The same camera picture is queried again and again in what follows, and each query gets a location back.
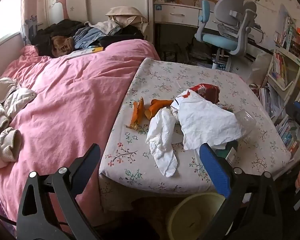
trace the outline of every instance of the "sweet potato peel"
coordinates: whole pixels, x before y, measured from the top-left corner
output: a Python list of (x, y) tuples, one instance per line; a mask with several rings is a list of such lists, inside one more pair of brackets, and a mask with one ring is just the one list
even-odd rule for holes
[(144, 112), (144, 101), (143, 98), (140, 98), (140, 100), (134, 101), (133, 102), (133, 113), (132, 113), (132, 118), (130, 125), (126, 125), (127, 128), (133, 129), (133, 130), (138, 130), (139, 125), (141, 124), (142, 121), (142, 116)]
[(170, 106), (172, 102), (173, 100), (153, 99), (151, 101), (151, 106), (149, 107), (149, 109), (145, 110), (145, 116), (148, 118), (148, 120), (151, 120), (151, 118), (154, 117), (161, 108)]

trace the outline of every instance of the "window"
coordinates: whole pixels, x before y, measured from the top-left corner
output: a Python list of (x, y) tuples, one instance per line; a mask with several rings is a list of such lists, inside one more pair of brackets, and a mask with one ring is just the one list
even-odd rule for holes
[(0, 39), (9, 33), (20, 31), (21, 0), (0, 1)]

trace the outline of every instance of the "tissue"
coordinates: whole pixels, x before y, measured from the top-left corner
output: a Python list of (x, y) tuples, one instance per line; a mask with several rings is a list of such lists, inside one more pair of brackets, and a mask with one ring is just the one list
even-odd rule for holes
[(176, 118), (170, 109), (160, 109), (151, 119), (146, 143), (161, 174), (171, 177), (177, 168), (177, 159), (171, 146)]
[(195, 150), (204, 143), (210, 147), (237, 140), (242, 126), (235, 115), (205, 100), (192, 90), (178, 105), (178, 119), (185, 150)]

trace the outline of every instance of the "chair armrest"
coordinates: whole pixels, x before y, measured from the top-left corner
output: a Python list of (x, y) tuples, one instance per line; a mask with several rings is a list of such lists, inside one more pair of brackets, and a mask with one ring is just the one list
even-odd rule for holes
[(199, 16), (199, 28), (194, 37), (197, 41), (202, 42), (202, 31), (206, 26), (206, 23), (209, 21), (210, 17), (210, 4), (207, 0), (202, 1), (202, 15)]
[(251, 26), (254, 26), (254, 19), (257, 14), (246, 9), (243, 22), (238, 31), (238, 46), (235, 50), (230, 51), (231, 55), (244, 56), (246, 54), (247, 44), (248, 44), (248, 34), (251, 32)]

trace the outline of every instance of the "floral tablecloth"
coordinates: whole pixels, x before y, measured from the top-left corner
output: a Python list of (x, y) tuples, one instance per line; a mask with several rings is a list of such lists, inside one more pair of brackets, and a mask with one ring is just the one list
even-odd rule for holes
[[(248, 85), (239, 76), (198, 66), (145, 59), (138, 69), (114, 123), (99, 169), (102, 205), (108, 210), (127, 210), (134, 199), (152, 193), (194, 194), (213, 190), (213, 184), (197, 154), (185, 151), (182, 143), (172, 145), (178, 160), (175, 174), (164, 177), (156, 167), (145, 143), (149, 121), (144, 118), (139, 130), (129, 125), (133, 102), (144, 98), (145, 108), (151, 100), (175, 99), (184, 90), (199, 83), (217, 85), (219, 100), (237, 112), (245, 109), (257, 120), (257, 127), (243, 140), (235, 166), (246, 173), (274, 173), (290, 160), (270, 117)], [(181, 132), (176, 125), (175, 131)]]

